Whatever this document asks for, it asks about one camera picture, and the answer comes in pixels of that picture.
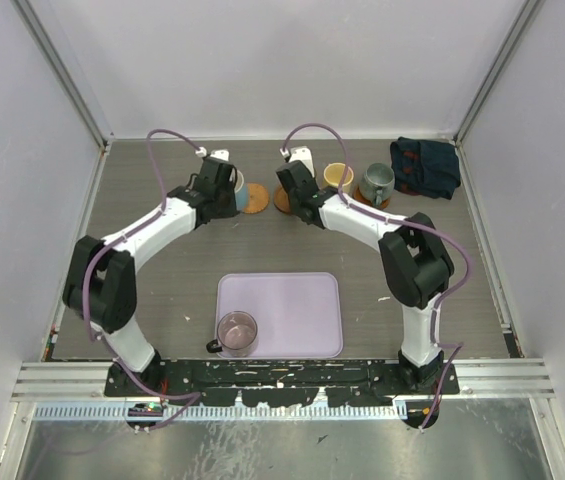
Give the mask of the woven rattan coaster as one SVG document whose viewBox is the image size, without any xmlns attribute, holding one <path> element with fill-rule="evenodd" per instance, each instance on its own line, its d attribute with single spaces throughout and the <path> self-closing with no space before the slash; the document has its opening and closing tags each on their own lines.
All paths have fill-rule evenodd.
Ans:
<svg viewBox="0 0 565 480">
<path fill-rule="evenodd" d="M 264 211 L 269 204 L 269 192 L 261 184 L 247 184 L 247 202 L 243 208 L 245 214 L 257 214 Z"/>
</svg>

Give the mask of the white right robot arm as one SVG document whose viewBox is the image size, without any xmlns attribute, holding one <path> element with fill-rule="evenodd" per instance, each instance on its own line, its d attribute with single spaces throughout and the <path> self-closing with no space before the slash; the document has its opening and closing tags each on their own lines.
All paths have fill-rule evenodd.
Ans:
<svg viewBox="0 0 565 480">
<path fill-rule="evenodd" d="M 403 340 L 398 372 L 406 390 L 428 390 L 443 368 L 437 325 L 440 299 L 454 273 L 453 262 L 422 213 L 405 218 L 375 210 L 340 193 L 319 188 L 310 170 L 290 161 L 276 170 L 291 214 L 308 225 L 343 233 L 376 250 L 387 286 L 402 307 Z"/>
</svg>

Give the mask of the purple glass mug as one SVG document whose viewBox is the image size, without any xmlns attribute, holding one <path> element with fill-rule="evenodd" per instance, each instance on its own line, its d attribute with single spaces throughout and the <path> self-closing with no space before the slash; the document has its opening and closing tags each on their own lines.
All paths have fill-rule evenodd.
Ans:
<svg viewBox="0 0 565 480">
<path fill-rule="evenodd" d="M 218 322 L 215 338 L 207 343 L 206 351 L 210 354 L 247 357 L 257 344 L 258 324 L 255 319 L 247 312 L 233 311 Z"/>
</svg>

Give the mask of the grey green ceramic mug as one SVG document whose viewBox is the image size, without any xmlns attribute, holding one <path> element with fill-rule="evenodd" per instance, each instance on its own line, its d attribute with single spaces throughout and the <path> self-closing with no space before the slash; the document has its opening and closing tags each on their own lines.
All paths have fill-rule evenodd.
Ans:
<svg viewBox="0 0 565 480">
<path fill-rule="evenodd" d="M 374 163 L 365 170 L 358 188 L 364 199 L 380 208 L 390 199 L 394 186 L 393 169 L 386 163 Z"/>
</svg>

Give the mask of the brown wooden coaster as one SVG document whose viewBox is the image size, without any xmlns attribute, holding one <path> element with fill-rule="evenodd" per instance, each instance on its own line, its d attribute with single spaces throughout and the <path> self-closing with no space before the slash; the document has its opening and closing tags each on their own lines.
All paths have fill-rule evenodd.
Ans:
<svg viewBox="0 0 565 480">
<path fill-rule="evenodd" d="M 353 198 L 365 206 L 380 211 L 386 210 L 391 202 L 391 196 L 385 196 L 381 189 L 362 188 L 361 184 L 356 186 Z"/>
<path fill-rule="evenodd" d="M 273 203 L 276 209 L 284 214 L 290 215 L 291 214 L 291 207 L 289 203 L 288 194 L 283 189 L 282 186 L 278 186 L 275 189 L 273 195 Z"/>
</svg>

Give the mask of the white mug blue handle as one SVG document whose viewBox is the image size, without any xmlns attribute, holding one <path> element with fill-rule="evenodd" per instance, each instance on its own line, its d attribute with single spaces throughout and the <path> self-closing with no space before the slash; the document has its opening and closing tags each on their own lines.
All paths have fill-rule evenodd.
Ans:
<svg viewBox="0 0 565 480">
<path fill-rule="evenodd" d="M 236 171 L 234 194 L 236 200 L 236 208 L 239 212 L 243 212 L 249 203 L 249 192 L 248 185 L 244 179 L 244 175 L 240 170 Z"/>
</svg>

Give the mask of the cream mug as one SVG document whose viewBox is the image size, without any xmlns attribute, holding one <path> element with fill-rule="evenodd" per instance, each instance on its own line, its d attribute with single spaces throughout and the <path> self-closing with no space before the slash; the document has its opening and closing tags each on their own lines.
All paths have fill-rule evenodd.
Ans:
<svg viewBox="0 0 565 480">
<path fill-rule="evenodd" d="M 354 181 L 354 172 L 344 163 L 328 164 L 323 170 L 322 187 L 342 187 L 342 192 L 349 194 Z"/>
</svg>

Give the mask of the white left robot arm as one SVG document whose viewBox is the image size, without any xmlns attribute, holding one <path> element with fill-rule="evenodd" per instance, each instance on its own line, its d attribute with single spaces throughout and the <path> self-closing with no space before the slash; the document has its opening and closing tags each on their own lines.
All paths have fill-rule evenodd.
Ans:
<svg viewBox="0 0 565 480">
<path fill-rule="evenodd" d="M 165 194 L 148 214 L 102 239 L 86 235 L 74 246 L 62 301 L 83 319 L 90 338 L 109 349 L 140 396 L 167 394 L 161 356 L 136 319 L 137 273 L 178 238 L 236 216 L 236 180 L 229 152 L 215 150 L 188 184 Z"/>
</svg>

